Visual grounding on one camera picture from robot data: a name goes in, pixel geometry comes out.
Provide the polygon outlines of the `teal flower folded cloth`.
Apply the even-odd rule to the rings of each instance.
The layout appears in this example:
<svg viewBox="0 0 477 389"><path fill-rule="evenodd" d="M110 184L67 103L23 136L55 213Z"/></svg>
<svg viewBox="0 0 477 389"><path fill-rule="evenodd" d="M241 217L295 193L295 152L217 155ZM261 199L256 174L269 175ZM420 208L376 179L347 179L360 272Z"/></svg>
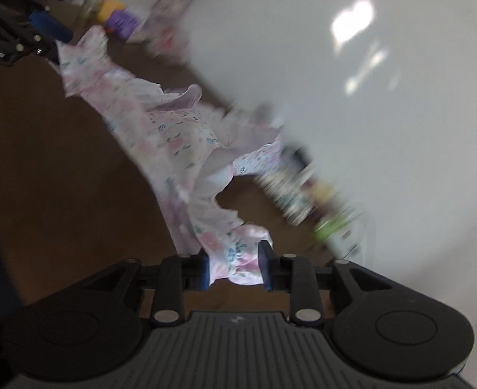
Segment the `teal flower folded cloth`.
<svg viewBox="0 0 477 389"><path fill-rule="evenodd" d="M313 167L309 163L285 163L258 176L255 182L282 213L286 222L298 226L313 210L313 204L304 190L304 184L312 173Z"/></svg>

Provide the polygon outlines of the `pink floral ruffled garment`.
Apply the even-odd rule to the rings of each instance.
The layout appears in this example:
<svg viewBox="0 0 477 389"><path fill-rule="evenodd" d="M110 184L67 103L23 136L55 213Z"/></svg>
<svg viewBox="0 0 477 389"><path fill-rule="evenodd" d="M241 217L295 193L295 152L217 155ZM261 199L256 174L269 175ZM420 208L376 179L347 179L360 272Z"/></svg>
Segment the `pink floral ruffled garment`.
<svg viewBox="0 0 477 389"><path fill-rule="evenodd" d="M259 285L264 227L248 224L216 197L237 176L271 171L281 160L278 128L224 112L191 85L166 92L111 60L108 38L90 28L74 45L57 46L67 96L84 99L151 186L180 255L204 252L210 279Z"/></svg>

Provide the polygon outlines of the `green spray bottle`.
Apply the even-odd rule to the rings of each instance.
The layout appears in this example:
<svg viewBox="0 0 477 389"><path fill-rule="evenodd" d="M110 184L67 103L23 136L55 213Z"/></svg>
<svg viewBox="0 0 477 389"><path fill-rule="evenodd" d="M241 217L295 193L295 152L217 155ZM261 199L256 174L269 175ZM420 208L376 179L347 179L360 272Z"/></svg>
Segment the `green spray bottle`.
<svg viewBox="0 0 477 389"><path fill-rule="evenodd" d="M325 242L333 234L339 235L351 232L355 229L356 223L362 219L362 213L345 210L324 217L314 228L313 237L316 242Z"/></svg>

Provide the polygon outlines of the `purple tissue pack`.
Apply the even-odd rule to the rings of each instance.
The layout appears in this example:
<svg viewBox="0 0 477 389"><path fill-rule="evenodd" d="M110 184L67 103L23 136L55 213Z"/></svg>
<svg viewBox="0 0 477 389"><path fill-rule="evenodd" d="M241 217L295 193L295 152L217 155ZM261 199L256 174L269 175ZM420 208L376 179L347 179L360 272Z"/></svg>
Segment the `purple tissue pack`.
<svg viewBox="0 0 477 389"><path fill-rule="evenodd" d="M104 0L96 14L97 21L105 30L120 39L128 41L138 30L140 19L119 0Z"/></svg>

